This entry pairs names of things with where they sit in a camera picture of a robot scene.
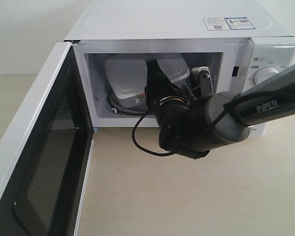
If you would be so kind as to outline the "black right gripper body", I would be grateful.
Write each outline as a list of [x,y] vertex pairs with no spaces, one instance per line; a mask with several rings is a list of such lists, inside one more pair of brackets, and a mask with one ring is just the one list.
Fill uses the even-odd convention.
[[159,127],[189,127],[199,122],[199,93],[186,84],[181,88],[171,82],[147,82],[145,87],[147,111]]

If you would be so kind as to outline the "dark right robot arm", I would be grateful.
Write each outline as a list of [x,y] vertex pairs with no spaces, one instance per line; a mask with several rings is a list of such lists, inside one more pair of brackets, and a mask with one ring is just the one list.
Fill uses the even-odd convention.
[[158,142],[166,156],[199,159],[246,140],[254,125],[295,115],[295,64],[243,93],[200,97],[171,83],[156,59],[147,59],[146,66],[146,104],[159,125]]

